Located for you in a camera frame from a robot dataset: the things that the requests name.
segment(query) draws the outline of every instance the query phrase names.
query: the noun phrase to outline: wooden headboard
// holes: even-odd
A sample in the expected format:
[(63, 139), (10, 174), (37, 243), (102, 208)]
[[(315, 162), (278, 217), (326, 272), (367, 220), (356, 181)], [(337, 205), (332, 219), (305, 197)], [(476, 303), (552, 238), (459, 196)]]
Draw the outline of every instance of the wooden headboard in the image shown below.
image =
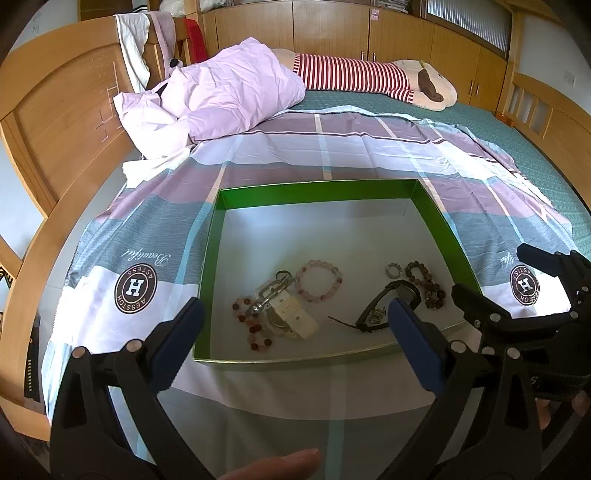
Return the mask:
[(503, 112), (562, 172), (591, 207), (591, 115), (567, 96), (514, 74)]
[[(191, 63), (183, 19), (176, 54)], [(148, 87), (164, 79), (150, 26)], [(84, 209), (132, 150), (113, 97), (132, 92), (114, 17), (68, 25), (13, 51), (0, 66), (0, 134), (44, 221), (20, 259), (0, 236), (0, 265), (15, 278), (0, 336), (0, 407), (15, 430), (49, 439), (45, 415), (26, 410), (24, 372), (37, 306), (64, 242)]]

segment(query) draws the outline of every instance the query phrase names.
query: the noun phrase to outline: white wall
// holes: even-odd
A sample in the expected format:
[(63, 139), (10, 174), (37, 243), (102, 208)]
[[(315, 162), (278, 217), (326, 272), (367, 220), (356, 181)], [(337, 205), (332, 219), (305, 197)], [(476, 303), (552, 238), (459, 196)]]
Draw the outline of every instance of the white wall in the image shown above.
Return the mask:
[[(13, 48), (55, 28), (77, 21), (77, 0), (49, 0), (33, 16)], [(21, 257), (37, 231), (42, 217), (12, 168), (4, 145), (0, 146), (0, 235)], [(0, 311), (8, 293), (0, 282)]]
[[(564, 81), (566, 70), (576, 77), (574, 87)], [(591, 114), (591, 68), (559, 25), (525, 17), (519, 72), (550, 85)]]

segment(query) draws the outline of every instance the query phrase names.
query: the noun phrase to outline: wall outlet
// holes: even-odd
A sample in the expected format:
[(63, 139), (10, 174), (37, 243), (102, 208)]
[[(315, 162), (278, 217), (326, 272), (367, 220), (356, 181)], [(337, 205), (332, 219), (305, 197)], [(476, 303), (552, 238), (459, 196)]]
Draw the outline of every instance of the wall outlet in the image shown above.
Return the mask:
[(574, 87), (575, 76), (574, 73), (570, 73), (568, 70), (564, 72), (564, 81), (571, 87)]

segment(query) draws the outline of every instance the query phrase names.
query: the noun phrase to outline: circular logo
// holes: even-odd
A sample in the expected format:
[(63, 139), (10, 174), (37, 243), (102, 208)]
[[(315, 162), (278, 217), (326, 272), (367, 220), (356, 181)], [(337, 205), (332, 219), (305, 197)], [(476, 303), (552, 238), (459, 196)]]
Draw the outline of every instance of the circular logo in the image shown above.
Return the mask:
[(123, 313), (138, 313), (154, 298), (157, 284), (152, 265), (140, 263), (129, 267), (115, 284), (115, 305)]
[(511, 290), (522, 305), (533, 305), (540, 295), (540, 282), (525, 265), (517, 265), (511, 270)]

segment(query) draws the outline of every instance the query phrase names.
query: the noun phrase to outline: green bed mat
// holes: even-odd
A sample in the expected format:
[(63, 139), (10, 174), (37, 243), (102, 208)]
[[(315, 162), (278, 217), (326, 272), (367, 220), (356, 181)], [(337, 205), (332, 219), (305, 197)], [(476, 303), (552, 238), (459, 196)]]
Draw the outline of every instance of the green bed mat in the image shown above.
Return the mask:
[(591, 215), (562, 175), (516, 129), (499, 122), (490, 112), (461, 103), (432, 112), (378, 93), (306, 92), (295, 110), (354, 105), (373, 113), (407, 113), (417, 118), (464, 125), (478, 138), (495, 143), (511, 155), (523, 174), (546, 195), (573, 225), (573, 240), (586, 257), (591, 255)]

